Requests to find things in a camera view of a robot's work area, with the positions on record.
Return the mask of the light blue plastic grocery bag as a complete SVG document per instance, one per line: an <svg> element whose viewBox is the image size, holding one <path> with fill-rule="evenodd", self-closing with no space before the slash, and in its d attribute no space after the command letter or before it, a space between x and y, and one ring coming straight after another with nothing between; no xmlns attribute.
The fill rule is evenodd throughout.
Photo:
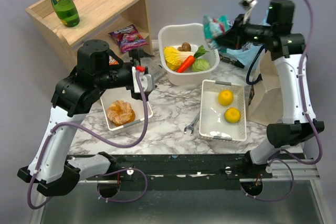
<svg viewBox="0 0 336 224"><path fill-rule="evenodd" d="M258 51L263 47L262 44L245 44L242 49L238 50L220 50L219 54L226 55L227 57L236 58L239 60L245 67L249 66L252 63L254 57L258 54Z"/></svg>

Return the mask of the green snack packet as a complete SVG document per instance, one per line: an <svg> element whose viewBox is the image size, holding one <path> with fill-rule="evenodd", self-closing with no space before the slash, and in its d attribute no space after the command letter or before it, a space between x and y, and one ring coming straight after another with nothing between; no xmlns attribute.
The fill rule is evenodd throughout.
<svg viewBox="0 0 336 224"><path fill-rule="evenodd" d="M210 16L203 17L203 31L205 41L210 49L217 49L220 52L226 52L227 48L220 46L215 38L223 35L229 30L227 16L223 15L220 18L212 18Z"/></svg>

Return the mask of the yellow cabbage toy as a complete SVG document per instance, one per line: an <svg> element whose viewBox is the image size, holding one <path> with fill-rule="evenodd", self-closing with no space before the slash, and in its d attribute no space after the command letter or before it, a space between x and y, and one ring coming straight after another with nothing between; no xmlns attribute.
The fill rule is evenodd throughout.
<svg viewBox="0 0 336 224"><path fill-rule="evenodd" d="M166 65L170 70L177 70L180 65L189 57L193 56L194 53L191 51L178 51L174 47L164 48L164 58Z"/></svg>

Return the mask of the green lettuce toy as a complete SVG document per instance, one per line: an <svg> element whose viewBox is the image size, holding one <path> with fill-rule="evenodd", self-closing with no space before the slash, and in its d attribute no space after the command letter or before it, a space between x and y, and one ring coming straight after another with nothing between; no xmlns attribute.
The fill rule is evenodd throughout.
<svg viewBox="0 0 336 224"><path fill-rule="evenodd" d="M208 61L205 59L197 59L192 64L192 70L193 72L201 72L201 71L207 71L211 68Z"/></svg>

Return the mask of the red chili pepper toy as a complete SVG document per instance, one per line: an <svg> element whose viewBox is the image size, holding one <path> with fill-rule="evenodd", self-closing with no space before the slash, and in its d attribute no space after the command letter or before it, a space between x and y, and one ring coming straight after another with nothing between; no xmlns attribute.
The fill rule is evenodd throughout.
<svg viewBox="0 0 336 224"><path fill-rule="evenodd" d="M205 55L208 51L205 50L205 47L202 45L200 46L195 54L193 56L189 56L177 69L177 73L183 73L185 72L188 68L192 67L192 64L195 62L197 59L201 59L201 56Z"/></svg>

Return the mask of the orange bread slice toy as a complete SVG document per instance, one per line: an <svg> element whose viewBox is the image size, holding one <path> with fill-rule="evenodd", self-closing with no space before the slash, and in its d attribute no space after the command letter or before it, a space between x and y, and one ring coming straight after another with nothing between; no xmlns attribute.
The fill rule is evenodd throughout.
<svg viewBox="0 0 336 224"><path fill-rule="evenodd" d="M116 100L108 107L107 118L115 126L122 126L135 120L135 112L129 102Z"/></svg>

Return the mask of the yellow lemon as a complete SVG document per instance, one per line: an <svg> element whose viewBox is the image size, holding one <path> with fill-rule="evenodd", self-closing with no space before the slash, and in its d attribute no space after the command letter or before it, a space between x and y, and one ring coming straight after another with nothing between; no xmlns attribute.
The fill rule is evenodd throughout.
<svg viewBox="0 0 336 224"><path fill-rule="evenodd" d="M229 106L234 100L234 95L230 90L222 90L218 94L218 102L222 106Z"/></svg>

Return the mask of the green lime toy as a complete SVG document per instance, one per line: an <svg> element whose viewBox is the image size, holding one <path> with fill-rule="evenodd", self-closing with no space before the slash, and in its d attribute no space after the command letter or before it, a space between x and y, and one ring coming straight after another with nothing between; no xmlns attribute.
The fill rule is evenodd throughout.
<svg viewBox="0 0 336 224"><path fill-rule="evenodd" d="M231 124L239 122L240 117L240 111L237 108L228 108L224 113L224 119Z"/></svg>

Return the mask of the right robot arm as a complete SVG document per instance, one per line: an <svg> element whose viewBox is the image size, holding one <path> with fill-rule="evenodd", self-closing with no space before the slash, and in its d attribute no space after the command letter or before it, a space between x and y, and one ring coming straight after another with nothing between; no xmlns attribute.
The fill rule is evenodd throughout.
<svg viewBox="0 0 336 224"><path fill-rule="evenodd" d="M319 134L324 122L318 121L310 103L306 77L306 49L302 34L293 34L292 21L295 5L290 0L271 0L267 25L253 25L249 16L257 0L241 0L244 14L236 17L234 24L224 34L215 38L218 45L240 49L251 42L262 44L270 52L278 72L282 100L282 123L267 126L267 138L249 153L253 164L269 162L286 146L295 146L315 137L321 148Z"/></svg>

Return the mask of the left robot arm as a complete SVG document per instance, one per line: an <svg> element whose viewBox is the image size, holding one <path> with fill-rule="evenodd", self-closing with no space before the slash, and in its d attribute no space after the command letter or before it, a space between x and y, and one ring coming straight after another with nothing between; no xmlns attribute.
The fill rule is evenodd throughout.
<svg viewBox="0 0 336 224"><path fill-rule="evenodd" d="M148 68L141 65L147 57L137 48L124 62L103 40L83 43L77 51L77 65L70 75L59 81L52 96L48 126L33 161L18 171L18 177L46 197L64 196L77 183L116 169L116 160L107 153L76 160L67 160L76 131L92 105L109 89L125 88L134 99L148 101L154 80Z"/></svg>

